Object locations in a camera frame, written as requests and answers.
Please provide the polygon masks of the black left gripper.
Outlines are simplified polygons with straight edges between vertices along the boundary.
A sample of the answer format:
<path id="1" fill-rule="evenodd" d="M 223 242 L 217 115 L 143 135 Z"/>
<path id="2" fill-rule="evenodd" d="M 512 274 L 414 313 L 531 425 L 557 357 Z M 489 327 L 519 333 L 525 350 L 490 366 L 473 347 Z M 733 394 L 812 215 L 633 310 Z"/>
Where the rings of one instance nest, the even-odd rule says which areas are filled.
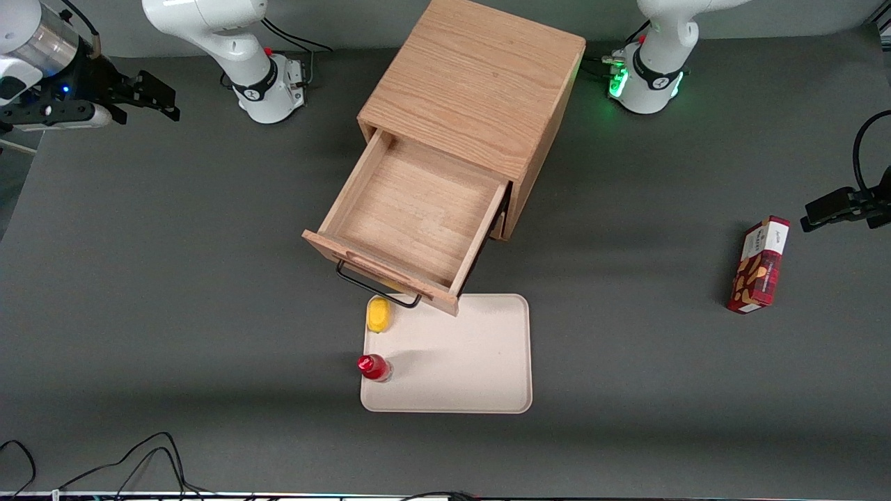
<path id="1" fill-rule="evenodd" d="M 872 230 L 890 223 L 890 177 L 891 167 L 882 174 L 881 181 L 872 188 L 866 188 L 865 212 L 860 206 L 860 192 L 846 186 L 821 196 L 805 206 L 805 215 L 800 218 L 804 232 L 814 232 L 819 228 L 841 222 L 855 222 L 866 219 Z"/>

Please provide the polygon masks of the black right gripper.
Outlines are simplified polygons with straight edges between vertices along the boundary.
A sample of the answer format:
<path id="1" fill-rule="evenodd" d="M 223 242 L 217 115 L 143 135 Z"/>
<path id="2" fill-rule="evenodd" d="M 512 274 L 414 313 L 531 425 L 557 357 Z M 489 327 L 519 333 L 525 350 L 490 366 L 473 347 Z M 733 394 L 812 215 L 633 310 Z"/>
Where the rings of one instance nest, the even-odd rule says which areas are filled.
<path id="1" fill-rule="evenodd" d="M 180 120 L 175 107 L 176 92 L 146 70 L 136 76 L 136 92 L 129 86 L 129 77 L 120 73 L 110 60 L 91 58 L 92 45 L 80 35 L 33 35 L 28 43 L 29 55 L 35 58 L 45 78 L 28 91 L 28 104 L 86 100 L 104 105 L 104 122 L 125 126 L 130 108 L 159 112 L 169 120 Z M 138 102 L 150 100 L 154 104 Z"/>

